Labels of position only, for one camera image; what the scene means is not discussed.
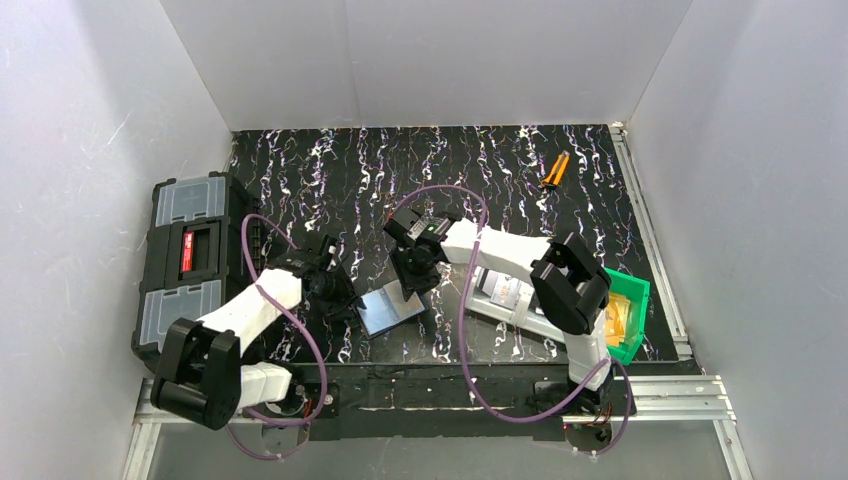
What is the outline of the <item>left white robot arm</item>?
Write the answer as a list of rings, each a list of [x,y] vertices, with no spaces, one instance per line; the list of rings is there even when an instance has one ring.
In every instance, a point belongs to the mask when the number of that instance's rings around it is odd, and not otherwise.
[[[253,284],[223,306],[197,320],[176,320],[162,347],[151,404],[218,430],[245,407],[284,400],[292,372],[245,354],[301,302],[322,321],[352,315],[359,297],[340,265],[339,247],[336,237],[314,237],[270,260]]]

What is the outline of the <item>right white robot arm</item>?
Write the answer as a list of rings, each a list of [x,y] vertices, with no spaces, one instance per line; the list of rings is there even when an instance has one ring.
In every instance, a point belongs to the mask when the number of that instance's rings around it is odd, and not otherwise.
[[[435,289],[440,263],[506,274],[532,287],[546,321],[561,332],[570,381],[592,392],[607,382],[610,354],[601,326],[612,280],[579,235],[522,236],[409,208],[391,215],[383,230],[395,243],[390,260],[404,298]]]

